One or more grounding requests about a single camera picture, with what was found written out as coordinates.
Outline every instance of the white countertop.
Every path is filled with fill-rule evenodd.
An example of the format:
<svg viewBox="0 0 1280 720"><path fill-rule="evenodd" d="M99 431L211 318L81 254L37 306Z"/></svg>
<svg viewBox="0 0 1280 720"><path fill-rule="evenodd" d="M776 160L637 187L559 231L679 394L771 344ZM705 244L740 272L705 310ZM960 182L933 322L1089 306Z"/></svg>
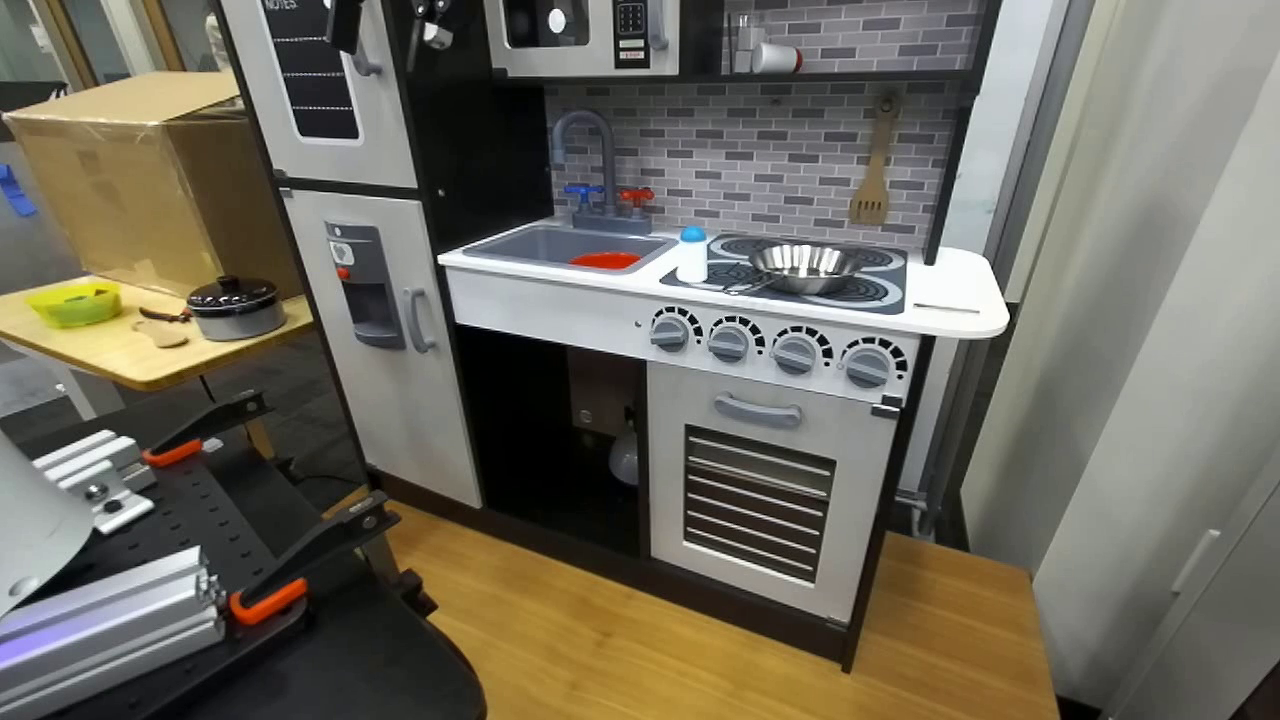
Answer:
<svg viewBox="0 0 1280 720"><path fill-rule="evenodd" d="M717 302L727 310L771 310L794 318L825 318L842 329L879 329L902 337L942 337L942 340L992 340L1007 329L1007 306L992 262L962 249L939 249L937 262L920 254L907 259L907 296L902 310L846 310L846 306L818 306L818 302L784 302L768 296L727 296L720 286L675 286L662 274L675 266L679 252L662 252L637 272L592 272L592 266L556 266L556 262L528 262L528 259L491 259L468 249L443 252L439 262L454 272L489 272L489 274L515 274L515 280L543 280L543 282L572 282L572 286L601 286L623 296L647 296L669 302Z"/></svg>

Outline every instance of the red object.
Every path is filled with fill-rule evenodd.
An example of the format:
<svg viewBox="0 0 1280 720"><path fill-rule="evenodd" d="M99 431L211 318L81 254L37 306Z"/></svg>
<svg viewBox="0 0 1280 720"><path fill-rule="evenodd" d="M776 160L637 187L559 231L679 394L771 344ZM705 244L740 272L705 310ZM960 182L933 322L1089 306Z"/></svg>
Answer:
<svg viewBox="0 0 1280 720"><path fill-rule="evenodd" d="M572 262L580 266L603 266L603 272L623 272L640 259L640 252L580 252Z"/></svg>
<svg viewBox="0 0 1280 720"><path fill-rule="evenodd" d="M310 583L303 577L281 583L270 594L258 594L257 603L243 603L240 593L229 598L229 613L240 628L258 628L270 614L289 613L291 603L309 598Z"/></svg>
<svg viewBox="0 0 1280 720"><path fill-rule="evenodd" d="M650 187L620 187L614 199L626 203L626 208L647 208L650 203Z"/></svg>
<svg viewBox="0 0 1280 720"><path fill-rule="evenodd" d="M193 455L204 455L204 438L199 436L193 436L184 444L171 444L168 451L145 451L145 465L171 467L171 465L184 465Z"/></svg>

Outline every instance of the faucet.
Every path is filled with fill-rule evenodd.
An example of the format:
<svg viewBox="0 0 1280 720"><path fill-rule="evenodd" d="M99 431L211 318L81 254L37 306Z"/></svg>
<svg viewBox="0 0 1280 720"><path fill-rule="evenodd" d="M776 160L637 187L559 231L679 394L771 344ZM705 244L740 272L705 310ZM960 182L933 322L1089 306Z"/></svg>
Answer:
<svg viewBox="0 0 1280 720"><path fill-rule="evenodd" d="M566 123L594 123L601 127L601 160L603 160L603 208L592 211L586 203L580 203L572 211L572 228L647 231L647 216L644 211L633 216L614 199L614 147L613 147L613 127L601 110L577 106L551 123L551 164L565 164Z"/></svg>

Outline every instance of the wooden floor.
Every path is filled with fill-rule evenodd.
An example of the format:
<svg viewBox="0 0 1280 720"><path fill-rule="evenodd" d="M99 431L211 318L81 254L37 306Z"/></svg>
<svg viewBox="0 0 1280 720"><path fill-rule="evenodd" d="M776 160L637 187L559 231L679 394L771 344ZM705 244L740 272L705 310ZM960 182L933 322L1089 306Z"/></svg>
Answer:
<svg viewBox="0 0 1280 720"><path fill-rule="evenodd" d="M1018 570L886 536L860 664L694 614L483 531L396 508L392 548L439 598L491 720L1057 717Z"/></svg>

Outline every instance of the sink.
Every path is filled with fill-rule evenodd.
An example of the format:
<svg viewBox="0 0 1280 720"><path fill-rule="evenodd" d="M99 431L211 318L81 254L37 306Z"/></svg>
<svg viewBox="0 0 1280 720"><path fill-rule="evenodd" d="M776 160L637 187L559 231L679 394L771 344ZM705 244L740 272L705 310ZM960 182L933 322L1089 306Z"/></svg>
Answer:
<svg viewBox="0 0 1280 720"><path fill-rule="evenodd" d="M464 249L468 254L515 259L515 262L551 262L551 266L586 266L577 262L580 254L614 254L633 252L637 259L623 266L594 266L594 272L637 272L675 238L626 236L626 231L586 231L565 225L523 225L495 238Z"/></svg>

